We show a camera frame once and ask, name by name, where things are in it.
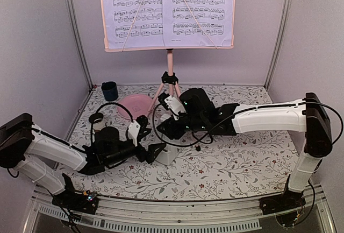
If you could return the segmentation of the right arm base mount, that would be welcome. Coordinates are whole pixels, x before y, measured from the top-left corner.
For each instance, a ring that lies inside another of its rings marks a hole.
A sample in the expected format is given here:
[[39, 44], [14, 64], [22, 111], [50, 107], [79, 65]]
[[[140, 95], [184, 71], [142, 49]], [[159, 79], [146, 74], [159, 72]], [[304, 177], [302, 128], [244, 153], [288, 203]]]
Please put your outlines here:
[[306, 204], [303, 192], [296, 193], [285, 190], [282, 194], [259, 199], [259, 207], [263, 215], [279, 213], [282, 211], [295, 209]]

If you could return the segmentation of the pink music stand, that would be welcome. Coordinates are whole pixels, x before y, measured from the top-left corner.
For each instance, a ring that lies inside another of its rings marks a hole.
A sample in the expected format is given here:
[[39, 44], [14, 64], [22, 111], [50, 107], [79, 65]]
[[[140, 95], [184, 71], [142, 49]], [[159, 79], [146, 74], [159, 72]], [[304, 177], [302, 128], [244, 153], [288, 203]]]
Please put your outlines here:
[[158, 48], [158, 49], [146, 49], [146, 50], [166, 50], [168, 69], [162, 77], [162, 84], [167, 84], [169, 86], [169, 94], [171, 96], [174, 96], [175, 98], [179, 98], [181, 92], [178, 85], [178, 80], [173, 71], [173, 51], [175, 49], [187, 49], [187, 48], [171, 48], [164, 45], [163, 47]]

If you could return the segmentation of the white metronome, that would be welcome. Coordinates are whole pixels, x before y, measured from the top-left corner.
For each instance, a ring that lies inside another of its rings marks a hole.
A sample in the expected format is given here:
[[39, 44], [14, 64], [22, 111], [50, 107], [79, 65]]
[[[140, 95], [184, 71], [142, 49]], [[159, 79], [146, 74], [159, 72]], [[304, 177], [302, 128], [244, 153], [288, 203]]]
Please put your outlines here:
[[[160, 132], [159, 132], [159, 136], [169, 143], [173, 143], [173, 144], [180, 144], [181, 143], [179, 139], [171, 140], [167, 136], [163, 135]], [[157, 162], [163, 164], [163, 165], [168, 166], [175, 160], [178, 153], [179, 153], [179, 150], [176, 146], [166, 144], [166, 147], [160, 152], [160, 154], [157, 156], [157, 158], [155, 160]]]

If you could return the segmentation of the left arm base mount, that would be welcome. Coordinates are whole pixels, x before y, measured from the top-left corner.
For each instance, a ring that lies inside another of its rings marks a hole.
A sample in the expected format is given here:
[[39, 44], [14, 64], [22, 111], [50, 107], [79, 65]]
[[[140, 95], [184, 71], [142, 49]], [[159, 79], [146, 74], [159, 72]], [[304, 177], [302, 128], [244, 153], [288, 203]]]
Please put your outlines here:
[[89, 190], [78, 193], [71, 178], [64, 173], [62, 173], [62, 177], [64, 179], [63, 191], [59, 194], [53, 194], [52, 204], [67, 210], [94, 215], [99, 204], [97, 194]]

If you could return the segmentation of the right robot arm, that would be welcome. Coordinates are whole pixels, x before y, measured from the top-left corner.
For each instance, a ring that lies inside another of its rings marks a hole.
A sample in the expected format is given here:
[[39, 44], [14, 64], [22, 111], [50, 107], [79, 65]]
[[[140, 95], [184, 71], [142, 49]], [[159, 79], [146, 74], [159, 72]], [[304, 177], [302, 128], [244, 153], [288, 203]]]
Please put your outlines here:
[[295, 131], [305, 133], [303, 152], [289, 176], [286, 191], [278, 198], [282, 209], [290, 209], [322, 159], [333, 149], [331, 122], [314, 93], [291, 102], [265, 105], [224, 104], [216, 107], [202, 88], [191, 88], [179, 98], [161, 93], [158, 102], [171, 111], [157, 131], [170, 140], [186, 132], [212, 136], [236, 136], [251, 131]]

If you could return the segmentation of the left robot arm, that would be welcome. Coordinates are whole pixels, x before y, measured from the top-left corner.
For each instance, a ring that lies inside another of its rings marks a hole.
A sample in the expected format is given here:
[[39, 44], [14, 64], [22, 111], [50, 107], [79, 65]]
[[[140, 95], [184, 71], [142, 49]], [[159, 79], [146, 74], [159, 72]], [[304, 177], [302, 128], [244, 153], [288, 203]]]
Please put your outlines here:
[[126, 140], [119, 138], [118, 129], [107, 126], [95, 133], [90, 146], [78, 148], [37, 126], [32, 115], [23, 113], [1, 126], [1, 167], [23, 173], [33, 183], [45, 187], [68, 208], [76, 208], [80, 197], [71, 178], [47, 166], [41, 158], [63, 164], [83, 175], [96, 175], [136, 157], [151, 164], [166, 147], [165, 143], [144, 148], [140, 141], [150, 134], [148, 119], [140, 116], [126, 131]]

